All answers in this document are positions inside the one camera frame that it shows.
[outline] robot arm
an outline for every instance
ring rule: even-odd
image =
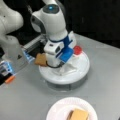
[[[43,0],[43,2],[48,5],[48,4],[57,4],[56,0]]]
[[[7,34],[22,26],[22,16],[10,9],[3,0],[0,0],[0,46],[5,53],[3,59],[11,62],[15,72],[19,71],[27,61],[18,39]]]
[[[38,32],[44,26],[48,38],[44,48],[48,65],[56,68],[61,62],[66,63],[73,54],[76,41],[69,38],[63,12],[57,3],[48,4],[34,12],[31,20],[33,28]]]

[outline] black background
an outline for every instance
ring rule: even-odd
[[[11,33],[21,44],[32,40],[36,33],[30,23],[33,11],[44,6],[42,0],[4,0],[6,4],[20,12],[24,18],[24,26]],[[75,33],[120,48],[120,1],[119,0],[60,0],[66,8],[67,29]]]

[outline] table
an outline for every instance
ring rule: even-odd
[[[120,49],[76,35],[88,55],[88,79],[76,90],[50,89],[32,62],[9,85],[0,87],[0,120],[45,120],[50,107],[65,97],[79,97],[96,110],[99,120],[120,117]]]

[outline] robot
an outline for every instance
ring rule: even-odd
[[[89,59],[80,47],[76,46],[74,33],[66,30],[64,10],[59,2],[43,2],[46,5],[31,17],[34,30],[46,34],[47,38],[44,51],[48,67],[39,67],[40,73],[47,82],[54,85],[77,83],[88,73]]]
[[[0,46],[5,53],[2,59],[11,64],[15,73],[27,65],[27,59],[18,39],[7,34],[18,30],[22,26],[22,16],[10,9],[3,0],[0,0]]]

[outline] white plate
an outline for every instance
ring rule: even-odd
[[[71,61],[69,62],[74,62],[73,67],[76,68],[75,72],[66,73],[64,75],[58,75],[58,72],[55,72],[56,69],[39,66],[40,74],[46,81],[57,85],[68,85],[78,82],[87,75],[90,68],[90,61],[88,56],[84,52],[77,56],[77,59],[75,59],[74,57],[73,59],[74,60],[72,60],[71,58]]]
[[[89,113],[88,120],[98,120],[94,108],[80,98],[64,98],[56,102],[48,112],[46,120],[67,120],[71,110],[75,108],[85,110]]]

